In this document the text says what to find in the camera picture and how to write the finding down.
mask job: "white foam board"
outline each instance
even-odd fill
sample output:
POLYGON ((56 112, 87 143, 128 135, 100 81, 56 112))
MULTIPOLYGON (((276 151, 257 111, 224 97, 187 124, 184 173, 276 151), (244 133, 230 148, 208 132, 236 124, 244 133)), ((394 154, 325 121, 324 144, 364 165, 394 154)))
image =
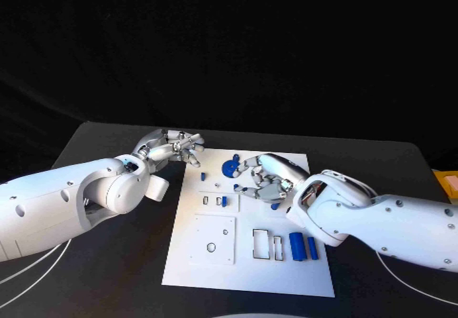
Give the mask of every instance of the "white foam board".
MULTIPOLYGON (((201 166, 185 167, 162 285, 334 297, 324 243, 315 239, 318 260, 311 260, 306 244, 308 260, 292 260, 288 234, 302 232, 303 238, 308 237, 306 231, 285 218, 292 198, 286 198, 276 211, 269 208, 269 204, 244 196, 239 196, 237 211, 218 207, 213 210, 201 204, 201 192, 233 194, 233 184, 254 186, 249 170, 236 179, 230 179, 221 175, 221 164, 231 159, 234 153, 243 161, 264 152, 204 149, 204 152, 195 153, 201 166), (201 172, 205 173, 204 181, 200 181, 201 172), (194 215, 234 218, 231 264, 194 264, 190 261, 194 215), (269 260, 253 258, 253 229, 269 231, 269 260), (272 259, 272 236, 282 238, 283 261, 272 259)), ((305 154, 273 153, 309 171, 305 154)))

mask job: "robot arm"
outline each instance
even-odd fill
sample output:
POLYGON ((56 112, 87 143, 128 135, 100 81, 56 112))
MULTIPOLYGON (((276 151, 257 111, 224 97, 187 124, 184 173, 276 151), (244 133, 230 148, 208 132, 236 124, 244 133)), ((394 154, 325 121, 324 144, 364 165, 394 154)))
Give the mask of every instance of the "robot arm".
POLYGON ((161 201, 169 161, 198 166, 200 135, 156 130, 133 152, 24 176, 0 185, 0 261, 37 253, 128 213, 142 196, 161 201))
POLYGON ((352 235, 380 254, 458 272, 458 208, 453 205, 398 195, 377 196, 365 184, 337 172, 324 170, 308 177, 295 164, 277 158, 262 154, 240 164, 233 177, 253 167, 259 189, 236 185, 237 193, 266 203, 280 202, 290 195, 286 218, 325 244, 338 246, 352 235))

